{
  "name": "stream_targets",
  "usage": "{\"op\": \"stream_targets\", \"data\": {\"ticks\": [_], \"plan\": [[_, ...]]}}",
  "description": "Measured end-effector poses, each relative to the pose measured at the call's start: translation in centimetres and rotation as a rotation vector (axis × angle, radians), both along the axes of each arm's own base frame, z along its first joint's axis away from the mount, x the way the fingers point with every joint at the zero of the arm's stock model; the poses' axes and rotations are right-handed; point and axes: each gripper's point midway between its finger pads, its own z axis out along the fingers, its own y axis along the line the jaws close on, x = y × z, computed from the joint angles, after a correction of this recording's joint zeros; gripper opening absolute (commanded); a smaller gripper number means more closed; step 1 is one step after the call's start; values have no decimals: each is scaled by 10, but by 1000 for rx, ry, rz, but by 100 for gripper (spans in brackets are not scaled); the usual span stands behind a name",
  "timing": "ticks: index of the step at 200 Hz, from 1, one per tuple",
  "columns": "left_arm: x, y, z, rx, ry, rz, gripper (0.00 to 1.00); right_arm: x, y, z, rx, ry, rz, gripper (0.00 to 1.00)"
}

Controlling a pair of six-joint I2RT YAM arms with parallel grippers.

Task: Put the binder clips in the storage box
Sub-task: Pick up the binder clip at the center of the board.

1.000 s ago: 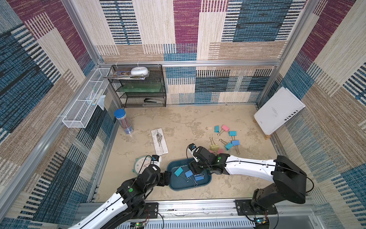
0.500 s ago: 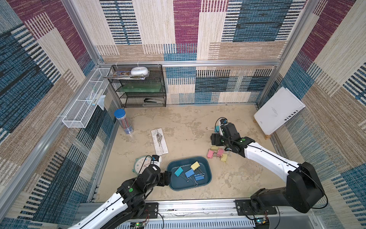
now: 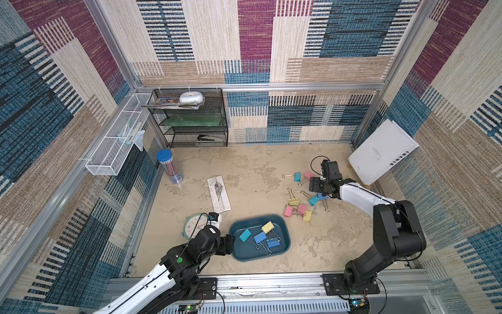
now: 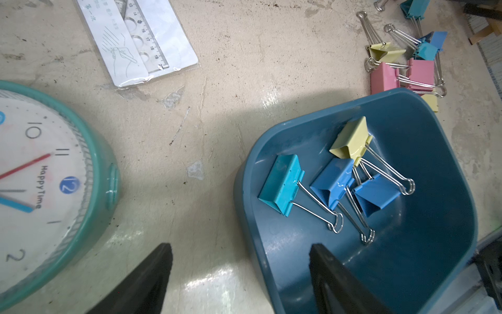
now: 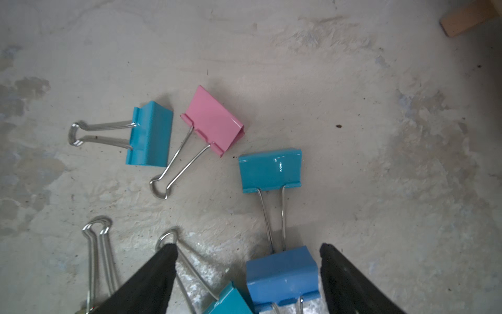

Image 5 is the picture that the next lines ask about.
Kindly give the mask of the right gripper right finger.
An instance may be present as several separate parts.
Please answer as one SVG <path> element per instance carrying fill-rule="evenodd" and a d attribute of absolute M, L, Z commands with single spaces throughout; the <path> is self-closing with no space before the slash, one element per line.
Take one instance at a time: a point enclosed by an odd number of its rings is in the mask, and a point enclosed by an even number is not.
<path fill-rule="evenodd" d="M 320 275 L 330 313 L 405 313 L 332 244 L 322 244 L 320 256 Z"/>

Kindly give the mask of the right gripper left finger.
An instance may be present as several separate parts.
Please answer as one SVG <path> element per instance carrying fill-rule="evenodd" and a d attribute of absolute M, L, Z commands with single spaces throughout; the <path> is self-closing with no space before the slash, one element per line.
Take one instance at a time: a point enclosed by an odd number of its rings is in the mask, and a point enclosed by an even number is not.
<path fill-rule="evenodd" d="M 175 266 L 178 256 L 175 244 L 164 245 L 93 312 L 166 313 L 176 277 Z"/>

